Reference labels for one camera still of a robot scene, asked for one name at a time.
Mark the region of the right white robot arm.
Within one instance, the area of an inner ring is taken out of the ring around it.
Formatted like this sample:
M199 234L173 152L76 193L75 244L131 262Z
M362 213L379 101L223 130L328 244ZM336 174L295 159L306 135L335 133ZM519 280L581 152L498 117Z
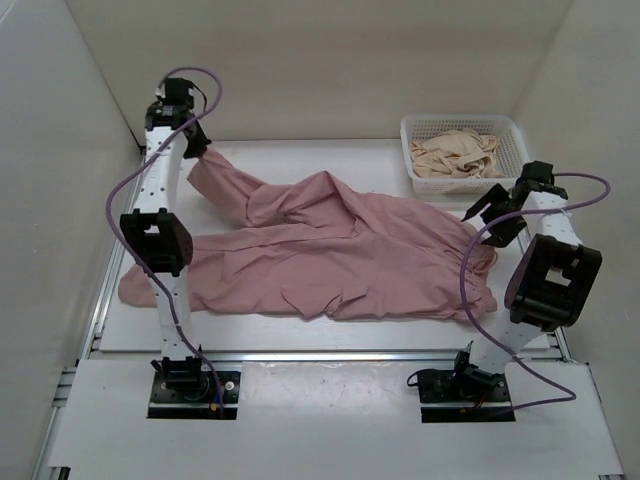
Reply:
M497 184L466 211L467 219L481 217L484 227L471 240L465 260L476 246L504 248L522 231L530 240L507 284L503 314L456 357L449 387L458 398L492 393L531 340L578 320L602 255L576 235L571 209L552 165L534 161L524 164L511 190Z

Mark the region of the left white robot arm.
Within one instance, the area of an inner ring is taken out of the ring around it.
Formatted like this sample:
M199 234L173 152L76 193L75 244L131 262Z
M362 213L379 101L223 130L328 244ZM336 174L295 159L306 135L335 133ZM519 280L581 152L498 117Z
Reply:
M203 153L210 141L195 119L199 90L184 78L167 78L146 112L146 161L140 191L119 226L147 275L159 315L162 358L152 363L156 379L173 401L214 400L212 374L203 370L202 350L188 341L192 330L187 273L193 259L191 234L175 213L181 163Z

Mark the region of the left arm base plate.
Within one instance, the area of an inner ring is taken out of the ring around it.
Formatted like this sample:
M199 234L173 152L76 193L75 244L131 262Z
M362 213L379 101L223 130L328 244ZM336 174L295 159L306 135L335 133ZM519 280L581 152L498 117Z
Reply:
M197 358L151 362L155 372L147 417L163 420L235 420L241 390L239 370L218 371L219 384Z

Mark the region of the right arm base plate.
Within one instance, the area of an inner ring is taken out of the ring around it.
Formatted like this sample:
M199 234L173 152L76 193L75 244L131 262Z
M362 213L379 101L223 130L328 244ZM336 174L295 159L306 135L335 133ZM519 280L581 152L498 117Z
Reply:
M515 422L504 377L482 382L453 370L422 369L406 380L418 392L422 423Z

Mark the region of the pink trousers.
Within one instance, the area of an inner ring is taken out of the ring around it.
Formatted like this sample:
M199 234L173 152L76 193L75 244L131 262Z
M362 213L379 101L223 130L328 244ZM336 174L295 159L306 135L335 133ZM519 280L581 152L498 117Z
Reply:
M205 153L191 186L231 224L198 236L189 305L217 314L462 321L496 310L475 229L410 198L352 190L322 171L273 185Z

